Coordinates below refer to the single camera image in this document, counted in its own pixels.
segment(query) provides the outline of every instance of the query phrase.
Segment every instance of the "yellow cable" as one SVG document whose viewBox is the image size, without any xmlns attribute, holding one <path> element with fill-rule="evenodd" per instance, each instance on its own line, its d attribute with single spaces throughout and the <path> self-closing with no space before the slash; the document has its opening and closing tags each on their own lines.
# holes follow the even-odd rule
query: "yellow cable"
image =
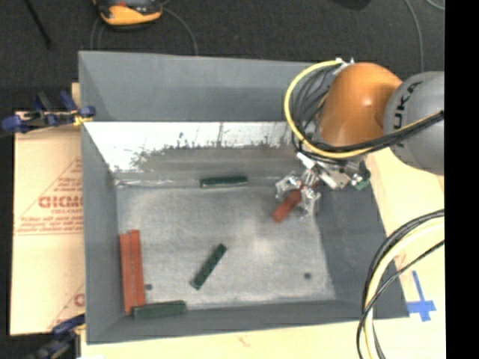
<svg viewBox="0 0 479 359">
<path fill-rule="evenodd" d="M 374 271 L 373 276 L 371 277 L 370 286 L 364 303 L 364 308 L 367 307 L 371 299 L 375 296 L 384 271 L 388 268 L 389 263 L 394 259 L 394 257 L 398 255 L 402 250 L 404 250 L 406 246 L 409 245 L 411 242 L 427 233 L 431 233 L 438 227 L 444 227 L 444 222 L 438 220 L 431 220 L 426 222 L 425 224 L 420 225 L 419 227 L 416 227 L 411 233 L 409 233 L 395 246 L 393 246 L 387 254 L 385 254 L 385 256 L 379 261 L 379 264 Z M 370 309 L 370 312 L 364 321 L 364 338 L 366 341 L 369 357 L 373 359 L 379 359 L 379 356 L 376 353 L 376 343 L 374 342 L 373 309 L 374 307 Z"/>
<path fill-rule="evenodd" d="M 342 64 L 343 61 L 341 60 L 334 60 L 334 61 L 324 61 L 322 63 L 318 63 L 318 64 L 314 64 L 314 65 L 311 65 L 310 67 L 306 68 L 305 70 L 303 70 L 300 74 L 298 74 L 293 80 L 292 82 L 290 83 L 290 86 L 288 87 L 288 89 L 286 90 L 286 94 L 284 96 L 284 115 L 286 117 L 286 121 L 288 123 L 288 126 L 291 128 L 291 130 L 293 131 L 293 133 L 295 134 L 295 136 L 304 144 L 306 145 L 307 148 L 309 148 L 311 150 L 312 153 L 316 153 L 320 156 L 323 156 L 323 157 L 327 157 L 327 158 L 331 158 L 331 159 L 347 159 L 349 157 L 355 157 L 355 156 L 359 156 L 360 154 L 363 154 L 363 153 L 366 153 L 368 152 L 369 150 L 372 149 L 372 147 L 365 147 L 363 149 L 357 149 L 357 150 L 352 150 L 352 151 L 349 151 L 349 152 L 329 152 L 329 151 L 326 151 L 326 150 L 322 150 L 316 146 L 314 146 L 305 136 L 303 136 L 303 134 L 298 130 L 298 128 L 296 127 L 296 124 L 294 123 L 294 120 L 293 120 L 293 116 L 291 115 L 291 112 L 290 112 L 290 100 L 291 100 L 291 94 L 293 93 L 295 87 L 298 85 L 298 83 L 309 73 L 315 71 L 315 70 L 318 70 L 319 68 L 324 68 L 324 67 L 330 67 L 330 66 L 333 66 L 333 65 L 339 65 L 339 64 Z M 421 120 L 417 120 L 413 123 L 410 123 L 406 126 L 404 126 L 403 128 L 401 128 L 401 130 L 404 130 L 404 129 L 408 129 L 412 126 L 415 126 L 417 123 L 423 121 L 423 120 L 426 120 L 427 118 L 429 117 L 432 117 L 436 114 L 440 113 L 440 111 L 438 111 L 437 113 L 435 114 L 431 114 L 430 116 L 424 118 L 424 119 L 421 119 Z"/>
</svg>

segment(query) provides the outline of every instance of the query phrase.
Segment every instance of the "orange device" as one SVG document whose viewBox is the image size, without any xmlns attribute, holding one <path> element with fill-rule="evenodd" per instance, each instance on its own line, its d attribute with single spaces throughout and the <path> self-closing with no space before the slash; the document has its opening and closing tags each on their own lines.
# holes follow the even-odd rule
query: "orange device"
<svg viewBox="0 0 479 359">
<path fill-rule="evenodd" d="M 102 20 L 113 28 L 133 29 L 161 17 L 158 0 L 92 0 Z"/>
</svg>

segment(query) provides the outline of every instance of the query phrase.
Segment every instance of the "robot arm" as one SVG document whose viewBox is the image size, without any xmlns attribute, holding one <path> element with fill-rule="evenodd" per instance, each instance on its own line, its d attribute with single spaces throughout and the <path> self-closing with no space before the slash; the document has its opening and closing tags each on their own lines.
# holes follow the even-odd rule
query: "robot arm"
<svg viewBox="0 0 479 359">
<path fill-rule="evenodd" d="M 300 85 L 308 74 L 328 84 L 308 80 Z M 385 147 L 414 168 L 443 175 L 444 80 L 443 72 L 428 72 L 402 82 L 379 65 L 343 61 L 317 64 L 298 75 L 288 88 L 284 112 L 298 140 L 298 157 L 315 184 L 293 173 L 279 181 L 277 198 L 283 202 L 273 219 L 284 220 L 295 206 L 314 214 L 318 182 L 332 190 L 346 185 L 361 190 L 369 179 L 365 156 Z M 297 85 L 301 88 L 292 100 Z M 310 97 L 317 99 L 313 105 Z M 297 187 L 287 195 L 284 182 Z"/>
</svg>

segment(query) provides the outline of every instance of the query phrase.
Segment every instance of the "cardboard sheet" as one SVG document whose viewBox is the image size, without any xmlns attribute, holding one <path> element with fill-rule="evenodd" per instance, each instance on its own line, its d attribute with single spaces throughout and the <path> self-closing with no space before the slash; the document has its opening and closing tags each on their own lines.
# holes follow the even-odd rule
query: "cardboard sheet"
<svg viewBox="0 0 479 359">
<path fill-rule="evenodd" d="M 50 332 L 85 312 L 80 128 L 16 135 L 13 177 L 10 334 Z"/>
</svg>

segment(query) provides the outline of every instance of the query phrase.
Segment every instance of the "gray bin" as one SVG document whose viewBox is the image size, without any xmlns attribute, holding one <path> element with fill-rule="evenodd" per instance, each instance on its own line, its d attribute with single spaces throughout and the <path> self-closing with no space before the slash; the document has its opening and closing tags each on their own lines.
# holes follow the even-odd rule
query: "gray bin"
<svg viewBox="0 0 479 359">
<path fill-rule="evenodd" d="M 367 270 L 385 238 L 370 187 L 323 187 L 315 218 L 282 224 L 275 182 L 302 166 L 282 98 L 305 63 L 80 52 L 86 314 L 89 343 L 358 320 Z M 248 185 L 200 188 L 242 175 Z M 188 311 L 126 316 L 118 234 L 140 229 L 147 302 Z M 200 290 L 189 281 L 228 250 Z M 377 317 L 406 316 L 395 284 Z"/>
</svg>

